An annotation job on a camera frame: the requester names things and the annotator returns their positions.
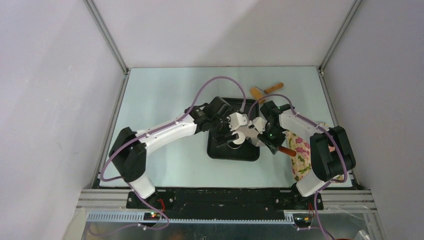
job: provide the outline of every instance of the white wall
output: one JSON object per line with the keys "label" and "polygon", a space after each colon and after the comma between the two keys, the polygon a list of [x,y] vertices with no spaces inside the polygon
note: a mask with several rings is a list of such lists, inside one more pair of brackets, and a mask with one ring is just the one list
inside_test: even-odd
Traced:
{"label": "white wall", "polygon": [[0,1],[0,239],[61,239],[123,74],[82,0]]}
{"label": "white wall", "polygon": [[390,240],[423,239],[424,1],[364,1],[325,70]]}
{"label": "white wall", "polygon": [[96,0],[129,67],[317,66],[353,0]]}

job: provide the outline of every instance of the floral towel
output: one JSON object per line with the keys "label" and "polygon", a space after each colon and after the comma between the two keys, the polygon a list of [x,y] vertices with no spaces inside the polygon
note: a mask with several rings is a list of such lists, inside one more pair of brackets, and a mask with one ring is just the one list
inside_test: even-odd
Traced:
{"label": "floral towel", "polygon": [[[288,139],[288,148],[297,152],[297,155],[291,156],[290,159],[293,177],[298,182],[312,170],[311,146],[292,131],[286,131],[286,136]],[[328,146],[328,148],[330,152],[335,150],[332,146]],[[340,175],[337,179],[343,180],[343,176]]]}

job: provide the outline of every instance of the black tray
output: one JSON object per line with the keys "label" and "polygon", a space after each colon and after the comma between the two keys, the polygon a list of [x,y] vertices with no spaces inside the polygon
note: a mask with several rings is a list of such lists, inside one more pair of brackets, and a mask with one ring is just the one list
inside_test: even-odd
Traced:
{"label": "black tray", "polygon": [[[227,98],[223,97],[227,103],[229,103],[233,108],[240,109],[242,107],[243,99],[242,98]],[[247,114],[250,107],[253,105],[255,100],[246,99],[246,105],[244,106],[243,113]],[[259,116],[259,104],[256,104],[254,109],[250,114],[250,120],[255,119]],[[260,150],[258,146],[253,146],[250,142],[243,142],[243,144],[237,148],[232,149],[229,146],[217,147],[216,142],[212,139],[211,134],[207,138],[207,155],[212,159],[224,159],[224,160],[238,160],[238,161],[249,161],[254,162],[258,160],[260,155]]]}

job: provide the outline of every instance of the white table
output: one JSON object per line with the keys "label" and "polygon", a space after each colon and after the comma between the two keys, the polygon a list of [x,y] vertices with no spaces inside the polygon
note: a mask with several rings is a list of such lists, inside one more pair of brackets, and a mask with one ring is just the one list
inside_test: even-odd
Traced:
{"label": "white table", "polygon": [[[181,114],[188,108],[200,87],[215,76],[236,79],[252,98],[249,89],[267,88],[283,82],[278,93],[286,95],[302,115],[333,124],[317,70],[313,66],[284,67],[176,67],[133,68],[114,129],[112,143],[125,127],[148,129]],[[208,85],[197,104],[214,97],[241,98],[231,81],[218,79]],[[272,97],[277,105],[286,104]],[[208,133],[198,133],[168,144],[147,157],[146,173],[157,187],[289,188],[295,183],[289,156],[272,155],[261,147],[257,161],[212,159],[206,153]],[[111,163],[104,176],[118,176]],[[102,187],[126,187],[123,180],[100,182]],[[331,187],[351,187],[335,183]]]}

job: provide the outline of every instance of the robotic arm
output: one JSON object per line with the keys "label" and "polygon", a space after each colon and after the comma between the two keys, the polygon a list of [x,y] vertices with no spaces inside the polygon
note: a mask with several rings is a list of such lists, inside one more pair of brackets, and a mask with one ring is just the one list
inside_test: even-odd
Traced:
{"label": "robotic arm", "polygon": [[[145,137],[134,141],[120,151],[112,160],[123,180],[128,183],[142,198],[147,198],[155,192],[146,171],[146,157],[160,147],[182,137],[209,131],[218,146],[227,144],[241,145],[246,139],[255,146],[267,146],[276,154],[286,139],[286,130],[291,130],[304,140],[309,140],[311,146],[310,171],[293,189],[302,197],[308,197],[324,186],[332,178],[343,174],[339,157],[329,151],[331,142],[321,130],[312,127],[306,121],[298,118],[290,111],[290,105],[276,106],[273,101],[264,103],[260,111],[261,117],[249,121],[246,114],[233,109],[221,97],[215,97],[210,103],[194,106],[184,118],[177,117],[152,130],[132,131],[129,127],[122,129],[109,153],[111,156],[127,142],[145,134]],[[347,170],[355,167],[346,131],[340,127],[328,128],[322,126],[334,138],[343,154]]]}

